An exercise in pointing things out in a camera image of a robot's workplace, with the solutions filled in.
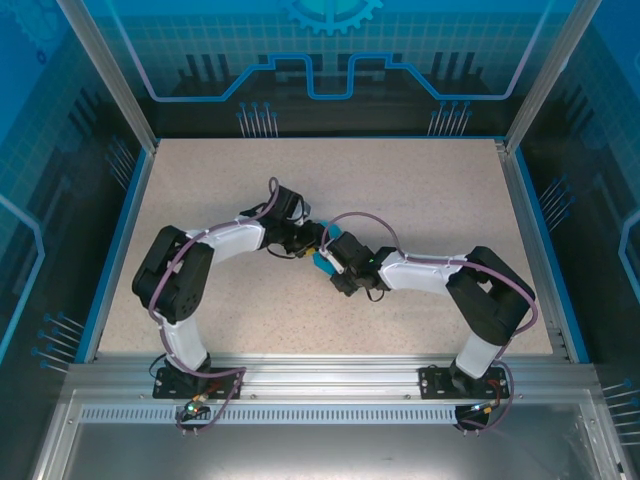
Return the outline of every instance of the glass enclosure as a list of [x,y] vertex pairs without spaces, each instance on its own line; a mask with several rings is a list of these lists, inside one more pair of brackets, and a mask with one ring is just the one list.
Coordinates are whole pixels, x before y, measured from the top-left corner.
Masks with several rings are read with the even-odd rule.
[[[501,137],[575,0],[85,4],[159,137]],[[603,1],[519,152],[604,386],[640,382],[638,18],[637,1]],[[53,0],[0,0],[0,67],[0,428],[21,450],[0,464],[27,478],[146,152]],[[588,478],[573,406],[514,410],[520,431],[556,427],[514,471]],[[142,453],[116,463],[114,428],[79,430],[68,478],[157,468],[149,437],[160,457],[180,448],[146,426],[130,432]]]
[[522,144],[605,387],[640,381],[638,18],[638,2],[602,3]]
[[0,428],[21,451],[0,464],[27,478],[78,338],[46,319],[82,329],[140,145],[55,2],[0,2],[0,65]]
[[574,0],[89,0],[163,137],[503,135]]

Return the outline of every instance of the blue edge trim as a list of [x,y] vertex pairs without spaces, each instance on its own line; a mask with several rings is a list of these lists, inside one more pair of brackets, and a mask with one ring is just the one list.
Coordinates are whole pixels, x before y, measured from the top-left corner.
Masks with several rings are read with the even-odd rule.
[[[109,252],[107,253],[107,259],[105,260],[104,268],[102,269],[102,274],[100,275],[100,281],[98,282],[98,287],[96,288],[96,293],[93,297],[93,302],[91,303],[91,309],[89,310],[87,323],[84,327],[84,332],[82,334],[82,338],[80,339],[80,345],[78,346],[78,350],[76,352],[75,363],[84,363],[85,359],[93,358],[93,355],[95,354],[95,352],[89,352],[89,349],[91,348],[94,334],[98,336],[102,334],[102,331],[95,332],[96,327],[98,327],[98,316],[100,314],[102,302],[105,299],[105,294],[107,288],[109,287],[112,274],[119,274],[120,269],[122,268],[122,265],[115,265],[118,257],[118,251],[121,248],[128,247],[129,241],[131,240],[133,225],[135,224],[135,219],[138,216],[140,204],[142,203],[142,195],[138,195],[139,201],[136,202],[136,204],[134,204],[134,200],[136,199],[136,193],[140,189],[144,190],[147,186],[147,180],[149,179],[148,164],[151,160],[152,156],[149,155],[145,149],[142,149],[140,151],[140,155],[138,156],[138,161],[136,162],[136,168],[133,171],[133,176],[129,184],[127,196],[125,197],[124,203],[122,204],[122,210],[120,211],[118,224],[116,225],[116,230],[113,233],[111,246],[109,247]],[[127,223],[129,223],[131,228],[126,228]]]
[[[384,136],[384,137],[376,137],[376,138],[434,138],[434,137]],[[463,137],[463,138],[465,139],[491,138],[494,140],[504,139],[504,137],[501,137],[501,136],[500,137],[474,136],[474,137]],[[549,236],[549,231],[547,230],[546,224],[544,223],[544,219],[542,217],[542,210],[540,209],[540,204],[538,203],[538,198],[533,188],[533,182],[531,181],[531,176],[529,175],[529,170],[524,161],[524,156],[522,155],[522,151],[520,150],[520,148],[518,148],[516,151],[516,159],[518,161],[518,166],[520,168],[520,171],[522,172],[522,178],[524,180],[525,188],[527,190],[527,196],[529,197],[529,200],[531,202],[531,206],[533,209],[533,213],[535,215],[538,230],[540,231],[540,236],[542,237],[543,247],[547,255],[547,259],[549,260],[549,265],[551,266],[551,273],[556,283],[558,295],[560,297],[560,302],[562,304],[562,308],[564,310],[564,313],[567,319],[569,333],[571,334],[571,341],[574,344],[576,354],[578,356],[578,361],[580,363],[589,363],[590,361],[589,355],[587,354],[587,349],[584,344],[584,340],[582,338],[582,333],[580,332],[580,327],[578,326],[578,320],[573,310],[573,306],[571,305],[571,300],[569,299],[569,292],[567,291],[567,286],[564,283],[564,278],[562,277],[562,273],[560,272],[560,265],[558,264],[558,258],[556,257],[555,250],[553,249],[553,245],[551,243],[551,237]],[[85,326],[84,334],[82,335],[82,339],[80,340],[80,346],[78,347],[78,352],[76,354],[76,358],[75,358],[76,363],[82,363],[83,359],[86,358],[87,354],[89,353],[88,350],[91,345],[91,340],[94,337],[94,330],[96,329],[97,322],[98,322],[98,313],[100,311],[100,307],[102,305],[102,301],[105,296],[105,292],[107,290],[109,278],[111,277],[112,271],[114,269],[116,254],[121,248],[121,244],[124,242],[128,244],[129,240],[131,239],[132,231],[128,232],[125,238],[125,233],[127,233],[125,232],[125,225],[130,215],[134,215],[136,217],[138,215],[138,209],[140,208],[140,205],[138,204],[134,206],[133,200],[136,192],[140,188],[146,187],[146,178],[144,179],[145,181],[142,182],[144,183],[144,185],[141,184],[141,178],[142,178],[142,173],[143,171],[145,171],[145,167],[149,161],[150,161],[150,156],[147,155],[147,153],[144,150],[142,150],[140,152],[140,157],[138,159],[136,169],[133,174],[131,186],[129,187],[129,191],[127,192],[127,196],[122,206],[122,212],[120,213],[120,218],[118,219],[116,231],[113,234],[113,240],[111,241],[111,247],[109,248],[107,260],[105,262],[104,269],[102,270],[102,275],[100,276],[100,282],[98,283],[98,288],[96,290],[93,303],[91,304],[91,310],[89,311],[87,324]]]
[[578,362],[589,363],[589,354],[587,353],[587,348],[584,344],[582,333],[580,332],[578,319],[576,318],[576,314],[573,310],[573,305],[571,305],[569,292],[567,291],[567,285],[564,283],[564,278],[562,277],[562,272],[560,271],[558,257],[556,257],[556,252],[553,249],[551,236],[549,235],[549,230],[547,230],[547,225],[544,222],[540,203],[538,203],[538,197],[533,188],[533,182],[531,181],[531,176],[529,175],[529,169],[527,168],[527,164],[524,161],[524,155],[522,154],[522,150],[520,150],[520,147],[518,147],[518,149],[516,150],[516,159],[518,161],[518,166],[520,167],[520,172],[522,173],[525,188],[527,189],[527,196],[529,197],[529,201],[531,202],[533,214],[536,217],[538,230],[540,231],[540,236],[542,237],[542,245],[547,255],[547,259],[549,260],[549,265],[551,266],[551,274],[553,275],[553,279],[556,282],[556,288],[558,290],[558,296],[560,297],[560,303],[562,304],[564,315],[567,318],[567,326],[569,327],[569,334],[571,335],[570,340],[572,341],[573,346],[576,350]]

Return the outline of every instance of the beige tabletop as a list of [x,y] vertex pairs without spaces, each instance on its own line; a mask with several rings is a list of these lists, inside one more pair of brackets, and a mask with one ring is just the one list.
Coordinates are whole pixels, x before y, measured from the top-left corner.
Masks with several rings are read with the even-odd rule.
[[[375,213],[412,253],[467,254],[484,245],[533,285],[493,140],[162,140],[100,351],[162,350],[155,324],[131,293],[158,231],[231,220],[267,200],[270,176],[301,193],[315,220]],[[370,220],[340,225],[374,251],[392,244]],[[212,268],[196,314],[210,352],[456,353],[470,332],[445,296],[394,291],[380,303],[364,292],[347,298],[311,259],[280,260],[264,250]],[[551,353],[542,319],[509,353]]]

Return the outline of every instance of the purple cable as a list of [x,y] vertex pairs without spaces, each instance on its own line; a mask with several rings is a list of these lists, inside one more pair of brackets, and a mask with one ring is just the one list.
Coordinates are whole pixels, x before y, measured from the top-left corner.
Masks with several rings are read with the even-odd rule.
[[[510,288],[512,288],[513,290],[515,290],[529,304],[529,307],[531,308],[531,319],[525,325],[523,325],[522,327],[516,329],[516,331],[513,333],[514,337],[516,335],[520,335],[523,332],[526,332],[531,327],[533,327],[536,324],[536,322],[538,321],[539,313],[538,313],[538,306],[536,305],[535,300],[527,293],[527,291],[525,289],[523,289],[520,285],[518,285],[516,282],[514,282],[510,278],[507,278],[504,275],[502,275],[501,273],[496,272],[492,268],[488,268],[488,267],[485,267],[484,265],[479,265],[477,263],[468,262],[466,260],[412,257],[411,255],[406,254],[402,250],[402,246],[400,245],[400,240],[398,239],[398,235],[396,234],[396,232],[393,229],[393,227],[391,227],[391,225],[389,225],[387,222],[382,220],[380,217],[378,217],[376,215],[373,215],[371,213],[367,213],[367,212],[347,212],[347,213],[343,213],[342,215],[338,215],[337,217],[335,217],[331,221],[329,221],[329,223],[327,223],[327,226],[324,229],[324,232],[322,232],[322,240],[320,242],[320,252],[326,252],[326,242],[327,242],[327,236],[328,236],[329,229],[338,220],[341,220],[341,219],[346,218],[346,217],[366,217],[366,218],[370,218],[370,219],[375,220],[376,222],[382,224],[382,226],[384,226],[389,231],[389,233],[391,234],[391,238],[393,239],[393,243],[394,243],[396,249],[398,250],[398,253],[400,255],[402,255],[409,262],[422,263],[422,264],[425,264],[425,265],[459,265],[461,267],[473,268],[474,270],[477,270],[477,271],[480,271],[480,272],[484,272],[487,275],[490,275],[493,278],[495,278],[497,280],[500,280],[505,285],[507,285]],[[509,344],[507,343],[507,345],[502,347],[500,349],[500,351],[498,352],[498,354],[496,355],[496,358],[500,358],[502,356],[502,354],[504,353],[504,351],[507,349],[508,346],[509,346]]]
[[[218,420],[220,420],[220,417],[222,417],[222,414],[229,406],[229,403],[231,403],[231,399],[233,398],[235,393],[238,391],[238,388],[240,388],[240,385],[242,385],[242,380],[244,379],[245,373],[246,373],[246,368],[244,369],[243,372],[240,372],[238,374],[238,378],[233,383],[233,387],[231,387],[231,391],[229,392],[229,395],[227,395],[227,398],[225,398],[224,403],[220,407],[220,410],[218,410],[218,413],[215,414],[215,416],[211,419],[211,421],[200,428],[193,429],[193,433],[195,435],[209,430],[211,427],[213,427],[216,424]],[[178,414],[178,417],[176,418],[176,427],[178,427],[178,429],[182,430],[183,432],[187,431],[187,429],[184,428],[184,424],[182,423],[182,420],[180,419],[180,414]]]
[[[240,368],[233,368],[233,369],[230,369],[230,370],[225,370],[224,372],[219,372],[219,373],[202,373],[202,372],[198,372],[196,370],[192,370],[191,368],[187,367],[178,357],[175,356],[175,353],[173,352],[173,349],[171,348],[171,345],[169,344],[169,340],[167,339],[167,334],[164,331],[164,328],[162,326],[162,318],[160,318],[160,316],[158,316],[158,314],[156,313],[156,304],[158,302],[158,298],[160,297],[160,293],[162,293],[162,290],[164,289],[165,285],[167,284],[167,281],[169,280],[169,277],[171,276],[171,274],[175,270],[176,266],[180,263],[182,258],[186,255],[186,253],[189,251],[189,249],[193,245],[195,245],[199,240],[201,240],[202,238],[206,237],[210,233],[213,233],[216,230],[220,230],[221,228],[233,227],[235,225],[245,225],[245,224],[247,224],[249,222],[252,222],[254,220],[258,220],[258,219],[264,217],[273,208],[273,206],[276,203],[276,200],[278,198],[278,188],[279,188],[279,186],[280,186],[280,182],[278,182],[277,178],[271,177],[269,179],[269,191],[271,192],[271,198],[269,199],[269,202],[267,203],[267,205],[265,205],[265,207],[262,210],[260,210],[260,212],[258,212],[256,215],[254,215],[253,217],[246,218],[244,220],[238,220],[238,221],[233,221],[233,222],[225,222],[225,223],[220,223],[218,225],[214,225],[214,226],[212,226],[210,228],[207,228],[206,230],[203,230],[202,232],[198,233],[191,240],[189,240],[187,243],[185,243],[182,246],[182,248],[178,251],[177,255],[169,263],[169,266],[167,267],[167,270],[164,272],[164,275],[162,275],[162,278],[160,279],[160,282],[158,282],[158,286],[156,287],[155,291],[153,292],[153,295],[151,296],[151,301],[149,302],[149,308],[148,308],[149,315],[151,316],[151,318],[160,327],[160,339],[162,340],[162,345],[164,346],[165,350],[167,351],[167,355],[169,357],[171,357],[173,362],[178,367],[180,367],[183,371],[185,371],[185,372],[187,372],[187,373],[189,373],[189,374],[191,374],[191,375],[193,375],[195,377],[200,377],[200,378],[223,378],[223,377],[228,377],[230,375],[240,374],[238,380],[236,381],[236,383],[234,384],[233,388],[229,392],[229,395],[227,396],[225,402],[222,404],[222,407],[218,411],[218,414],[213,418],[213,420],[211,422],[209,422],[204,427],[200,428],[199,431],[203,431],[203,430],[206,430],[208,428],[211,428],[211,426],[213,426],[213,424],[220,418],[220,416],[222,416],[224,410],[229,405],[229,402],[231,401],[231,398],[233,397],[233,395],[235,394],[236,390],[239,388],[240,384],[242,383],[242,379],[244,378],[244,374],[246,373],[247,369],[246,369],[246,367],[240,367]],[[180,421],[179,418],[178,418],[178,421],[176,423],[176,426],[178,428],[180,428],[181,430],[184,430],[184,428],[182,426],[182,422]]]
[[463,420],[463,422],[469,423],[470,425],[474,425],[476,427],[480,425],[480,427],[482,427],[480,428],[480,430],[483,432],[490,432],[491,430],[494,430],[498,425],[502,423],[502,421],[507,416],[507,413],[509,413],[509,410],[511,410],[511,406],[513,405],[513,397],[516,394],[513,388],[513,372],[511,372],[511,368],[509,368],[509,366],[501,360],[494,360],[493,363],[495,365],[501,366],[507,372],[507,376],[509,377],[509,384],[511,385],[511,395],[509,396],[509,400],[507,400],[507,405],[504,407],[504,410],[502,411],[502,415],[500,415],[498,419],[495,422],[493,422],[491,425],[485,426],[485,425],[482,425],[481,423],[474,422],[473,420]]

